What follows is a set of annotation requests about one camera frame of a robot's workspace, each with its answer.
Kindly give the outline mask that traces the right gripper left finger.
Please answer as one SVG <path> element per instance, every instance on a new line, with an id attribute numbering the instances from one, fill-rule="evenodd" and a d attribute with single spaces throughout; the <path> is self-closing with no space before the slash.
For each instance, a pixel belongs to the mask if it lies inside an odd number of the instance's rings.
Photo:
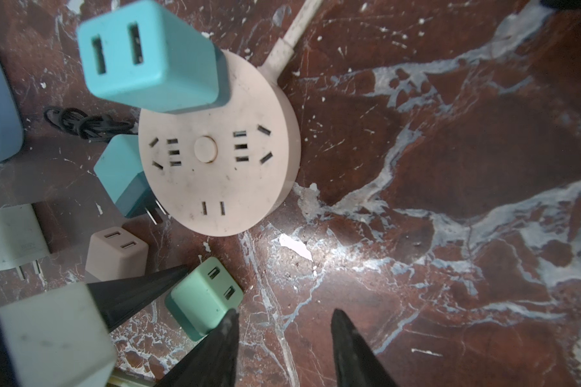
<path id="1" fill-rule="evenodd" d="M 239 348 L 239 313 L 230 309 L 199 344 L 156 386 L 234 386 Z"/>

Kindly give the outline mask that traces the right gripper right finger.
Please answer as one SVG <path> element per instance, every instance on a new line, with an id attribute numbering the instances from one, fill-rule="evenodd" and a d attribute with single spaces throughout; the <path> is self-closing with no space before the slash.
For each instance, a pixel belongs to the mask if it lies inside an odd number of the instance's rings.
<path id="1" fill-rule="evenodd" d="M 378 361 L 345 311 L 335 309 L 331 332 L 338 386 L 398 385 Z"/>

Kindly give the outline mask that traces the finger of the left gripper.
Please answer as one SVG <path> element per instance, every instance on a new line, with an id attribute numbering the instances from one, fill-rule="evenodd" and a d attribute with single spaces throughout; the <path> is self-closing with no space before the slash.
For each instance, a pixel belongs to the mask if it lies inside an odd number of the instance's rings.
<path id="1" fill-rule="evenodd" d="M 108 331 L 113 332 L 188 273 L 189 268 L 180 265 L 141 277 L 94 282 L 87 287 Z"/>

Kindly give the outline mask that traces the green charger plug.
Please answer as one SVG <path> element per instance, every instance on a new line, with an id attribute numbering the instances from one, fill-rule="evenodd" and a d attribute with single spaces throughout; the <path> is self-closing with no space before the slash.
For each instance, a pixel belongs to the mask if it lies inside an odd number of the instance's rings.
<path id="1" fill-rule="evenodd" d="M 243 290 L 214 256 L 180 280 L 166 296 L 166 308 L 190 340 L 200 341 L 214 330 L 230 309 L 236 309 Z"/>

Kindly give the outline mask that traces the white charger plug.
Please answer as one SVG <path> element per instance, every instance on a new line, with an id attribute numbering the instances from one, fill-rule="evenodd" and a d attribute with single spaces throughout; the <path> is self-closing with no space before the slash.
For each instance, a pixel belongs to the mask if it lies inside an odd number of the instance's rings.
<path id="1" fill-rule="evenodd" d="M 0 272 L 14 269 L 24 280 L 23 266 L 42 274 L 40 261 L 50 255 L 31 204 L 0 208 Z"/>

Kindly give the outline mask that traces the teal charger plug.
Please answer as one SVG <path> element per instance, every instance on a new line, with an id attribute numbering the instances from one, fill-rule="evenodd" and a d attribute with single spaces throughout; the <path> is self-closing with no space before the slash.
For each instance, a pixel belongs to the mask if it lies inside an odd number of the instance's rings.
<path id="1" fill-rule="evenodd" d="M 163 222 L 162 216 L 167 213 L 145 177 L 137 135 L 114 136 L 96 162 L 94 171 L 124 218 L 146 214 L 155 225 Z"/>
<path id="2" fill-rule="evenodd" d="M 155 1 L 137 1 L 77 29 L 85 82 L 97 98 L 157 113 L 224 106 L 224 53 Z"/>

